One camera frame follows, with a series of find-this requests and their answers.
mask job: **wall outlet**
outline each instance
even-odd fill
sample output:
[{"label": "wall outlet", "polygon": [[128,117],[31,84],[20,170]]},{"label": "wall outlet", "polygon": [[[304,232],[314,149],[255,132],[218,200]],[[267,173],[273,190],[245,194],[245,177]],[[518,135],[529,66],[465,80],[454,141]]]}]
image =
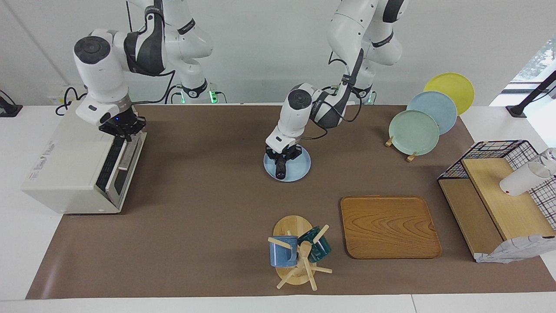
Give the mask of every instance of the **wall outlet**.
[{"label": "wall outlet", "polygon": [[[53,87],[50,89],[50,92],[48,93],[49,95],[47,96],[50,104],[56,106],[64,104],[64,94],[69,87],[75,88],[77,90],[77,95],[79,96],[87,92],[87,90],[83,86],[79,85]],[[70,90],[67,96],[67,101],[70,102],[75,100],[77,100],[75,97],[75,93]]]}]

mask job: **white table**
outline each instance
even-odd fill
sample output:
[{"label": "white table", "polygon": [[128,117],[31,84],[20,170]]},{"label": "white table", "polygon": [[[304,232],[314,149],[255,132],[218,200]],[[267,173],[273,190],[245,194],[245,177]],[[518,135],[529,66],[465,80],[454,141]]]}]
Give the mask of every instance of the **white table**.
[{"label": "white table", "polygon": [[[0,119],[0,312],[554,312],[556,292],[534,294],[287,296],[173,299],[27,300],[27,291],[60,222],[54,213],[19,189],[51,137],[60,117],[52,106],[24,107],[17,118]],[[501,107],[472,107],[462,115],[475,141],[527,139],[546,144],[526,120]],[[556,273],[556,253],[543,256]]]}]

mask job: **black wire rack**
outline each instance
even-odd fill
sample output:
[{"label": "black wire rack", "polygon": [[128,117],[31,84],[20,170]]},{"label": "black wire rack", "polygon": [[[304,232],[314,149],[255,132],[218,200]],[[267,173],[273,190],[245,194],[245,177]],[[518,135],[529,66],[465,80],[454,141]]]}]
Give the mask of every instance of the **black wire rack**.
[{"label": "black wire rack", "polygon": [[[438,180],[469,178],[461,162],[465,159],[504,158],[516,170],[537,155],[538,152],[527,140],[482,141],[473,145]],[[529,194],[543,212],[550,226],[556,230],[556,177],[545,180],[542,184],[530,189]]]}]

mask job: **light blue plate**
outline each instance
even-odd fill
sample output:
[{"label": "light blue plate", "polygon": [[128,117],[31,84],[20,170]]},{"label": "light blue plate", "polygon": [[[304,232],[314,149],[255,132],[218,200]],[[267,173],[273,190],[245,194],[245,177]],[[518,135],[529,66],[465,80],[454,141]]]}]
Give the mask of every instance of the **light blue plate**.
[{"label": "light blue plate", "polygon": [[438,125],[427,113],[408,110],[396,115],[388,131],[394,137],[392,143],[397,150],[407,155],[423,155],[431,152],[438,144]]},{"label": "light blue plate", "polygon": [[455,125],[458,109],[455,103],[442,92],[425,91],[416,95],[408,105],[408,110],[427,113],[438,124],[440,135],[447,133]]},{"label": "light blue plate", "polygon": [[291,183],[300,180],[309,172],[311,168],[311,157],[305,148],[301,146],[301,155],[293,160],[286,162],[286,177],[284,179],[276,178],[276,165],[274,160],[270,159],[265,153],[263,159],[266,172],[279,182]]}]

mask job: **brown tabletop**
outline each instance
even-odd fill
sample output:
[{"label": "brown tabletop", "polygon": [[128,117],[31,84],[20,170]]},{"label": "brown tabletop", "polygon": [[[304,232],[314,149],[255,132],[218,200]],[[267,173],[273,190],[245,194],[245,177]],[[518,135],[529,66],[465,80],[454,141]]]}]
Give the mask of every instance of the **brown tabletop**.
[{"label": "brown tabletop", "polygon": [[[348,116],[354,113],[351,107]],[[312,167],[280,183],[262,166],[279,106],[141,106],[148,136],[123,210],[62,218],[28,299],[375,295],[555,291],[540,257],[475,263],[436,178],[473,143],[458,120],[413,163],[384,147],[403,106],[366,106],[356,122],[302,141]],[[306,135],[319,135],[310,125]],[[346,195],[425,198],[443,255],[432,260],[355,260],[345,252],[339,201]],[[332,252],[309,284],[286,285],[266,239],[297,214],[329,224]]]}]

